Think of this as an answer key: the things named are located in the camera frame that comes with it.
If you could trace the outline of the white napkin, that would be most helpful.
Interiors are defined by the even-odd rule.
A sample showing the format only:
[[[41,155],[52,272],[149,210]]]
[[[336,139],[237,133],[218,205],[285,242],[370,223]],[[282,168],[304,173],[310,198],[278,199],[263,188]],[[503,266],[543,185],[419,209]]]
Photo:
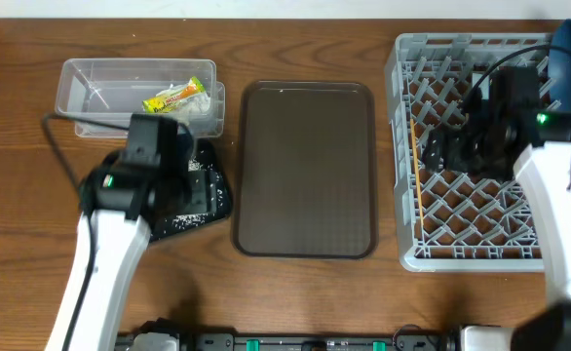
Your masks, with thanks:
[[[194,102],[190,102],[184,105],[178,111],[169,112],[169,113],[158,113],[158,114],[167,114],[177,121],[182,121],[184,123],[187,123],[191,119],[192,115],[205,114],[209,111],[209,108],[210,108],[210,97],[207,94],[207,97],[203,97],[198,100],[195,100]]]

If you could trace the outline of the wooden chopstick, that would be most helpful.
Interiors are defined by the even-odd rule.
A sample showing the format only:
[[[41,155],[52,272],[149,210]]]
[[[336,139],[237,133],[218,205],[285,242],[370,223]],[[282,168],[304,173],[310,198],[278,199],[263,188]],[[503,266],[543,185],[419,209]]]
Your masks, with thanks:
[[[411,144],[411,151],[412,151],[412,164],[413,164],[413,173],[415,176],[415,189],[416,189],[416,197],[417,197],[417,210],[418,210],[418,217],[420,223],[421,231],[424,230],[424,216],[423,216],[423,208],[422,208],[422,191],[421,191],[421,182],[420,182],[420,174],[419,174],[419,157],[418,157],[418,147],[417,147],[417,138],[415,134],[415,123],[413,119],[409,119],[409,128],[410,128],[410,144]]]

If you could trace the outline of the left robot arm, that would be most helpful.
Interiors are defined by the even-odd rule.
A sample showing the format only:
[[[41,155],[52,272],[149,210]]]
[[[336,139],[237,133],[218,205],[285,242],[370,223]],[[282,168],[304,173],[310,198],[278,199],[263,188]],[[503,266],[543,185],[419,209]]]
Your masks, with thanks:
[[[231,213],[211,145],[187,123],[135,113],[126,144],[77,178],[43,118],[48,143],[71,181],[81,211],[70,276],[47,342],[49,350],[111,350],[129,287],[152,243]]]

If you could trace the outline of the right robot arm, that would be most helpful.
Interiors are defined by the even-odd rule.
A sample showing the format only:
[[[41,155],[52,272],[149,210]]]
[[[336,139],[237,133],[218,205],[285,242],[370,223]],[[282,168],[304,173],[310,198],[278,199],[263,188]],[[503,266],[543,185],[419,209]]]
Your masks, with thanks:
[[[515,328],[468,326],[447,350],[571,350],[571,113],[545,111],[534,67],[488,74],[474,86],[460,129],[433,130],[421,156],[429,172],[448,170],[515,180],[530,207],[544,264],[546,310]]]

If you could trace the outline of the yellow green snack wrapper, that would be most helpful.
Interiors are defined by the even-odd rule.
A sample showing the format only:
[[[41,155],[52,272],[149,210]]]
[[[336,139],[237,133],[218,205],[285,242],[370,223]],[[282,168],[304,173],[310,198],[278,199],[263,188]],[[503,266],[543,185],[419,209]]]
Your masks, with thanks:
[[[175,112],[190,102],[206,97],[204,85],[196,76],[193,76],[185,84],[171,85],[154,97],[144,100],[142,108],[147,113]]]

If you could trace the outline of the rice pile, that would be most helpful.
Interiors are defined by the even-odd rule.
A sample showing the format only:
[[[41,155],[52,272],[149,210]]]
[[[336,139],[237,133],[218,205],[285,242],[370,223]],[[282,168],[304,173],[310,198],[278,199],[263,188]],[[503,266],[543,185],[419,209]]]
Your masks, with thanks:
[[[228,183],[213,154],[201,151],[189,161],[188,170],[190,198],[180,214],[167,220],[170,234],[209,225],[232,211]]]

